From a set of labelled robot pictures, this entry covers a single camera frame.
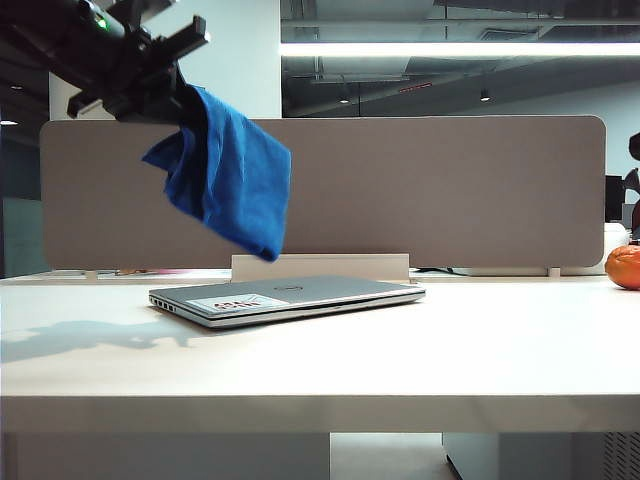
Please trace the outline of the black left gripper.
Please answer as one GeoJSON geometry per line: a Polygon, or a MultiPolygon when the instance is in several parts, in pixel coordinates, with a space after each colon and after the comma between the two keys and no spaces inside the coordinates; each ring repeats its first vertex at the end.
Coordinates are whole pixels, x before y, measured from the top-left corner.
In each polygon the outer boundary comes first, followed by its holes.
{"type": "Polygon", "coordinates": [[[152,39],[139,28],[128,37],[112,76],[72,96],[67,114],[76,118],[96,102],[116,120],[129,123],[200,124],[201,100],[185,81],[179,60],[209,41],[206,20],[195,15],[170,37],[152,39]]]}

